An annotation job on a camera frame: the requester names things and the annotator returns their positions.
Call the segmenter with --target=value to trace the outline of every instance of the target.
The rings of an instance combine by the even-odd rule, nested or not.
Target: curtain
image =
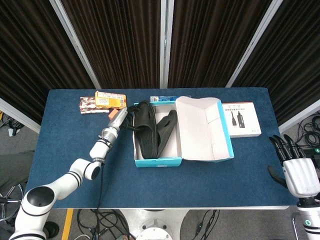
[[[320,99],[320,4],[285,0],[233,87],[266,87],[279,125]]]
[[[270,2],[175,0],[168,87],[225,87]]]
[[[48,0],[0,1],[0,97],[41,123],[51,89],[94,88]]]
[[[103,88],[158,88],[161,0],[62,0]]]

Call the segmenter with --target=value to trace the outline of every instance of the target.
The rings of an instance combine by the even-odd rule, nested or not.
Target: robotic hand
[[[102,130],[99,140],[90,151],[92,162],[78,158],[65,175],[50,184],[35,187],[25,194],[16,216],[15,232],[10,240],[46,239],[43,228],[56,200],[66,198],[80,187],[83,178],[94,180],[97,177],[127,114],[126,107],[121,109],[110,121],[108,128]]]
[[[320,192],[320,183],[316,169],[299,145],[286,134],[284,138],[287,142],[276,135],[269,139],[280,160],[285,179],[279,177],[270,165],[268,172],[273,180],[299,198],[297,208],[308,239],[320,240],[320,204],[315,199]]]

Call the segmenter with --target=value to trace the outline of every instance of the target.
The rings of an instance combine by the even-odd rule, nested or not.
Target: table
[[[65,174],[77,158],[89,152],[109,122],[107,113],[80,114],[80,97],[94,89],[49,92],[27,189],[48,184]],[[105,89],[125,94],[128,106],[150,96],[216,97],[222,103],[253,102],[262,134],[232,138],[234,159],[218,163],[186,161],[179,167],[137,168],[132,132],[122,130],[108,154],[103,172],[101,208],[223,208],[274,209],[295,205],[297,199],[267,172],[281,166],[269,136],[279,135],[266,88]],[[96,208],[100,177],[57,201],[55,208]]]

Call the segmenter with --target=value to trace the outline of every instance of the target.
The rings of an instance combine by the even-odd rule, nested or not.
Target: white product box
[[[182,159],[220,162],[234,157],[222,103],[214,97],[194,99],[186,96],[176,101],[152,102],[158,123],[170,110],[177,112],[173,129],[160,157],[143,159],[133,133],[134,160],[137,167],[179,166]]]
[[[261,135],[253,102],[223,103],[222,108],[231,138],[256,137]]]

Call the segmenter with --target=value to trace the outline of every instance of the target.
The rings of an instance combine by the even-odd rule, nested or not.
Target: slipper pair
[[[155,111],[150,102],[144,100],[137,105],[134,109],[134,134],[144,159],[156,159],[160,156],[177,120],[177,112],[171,110],[156,124]]]

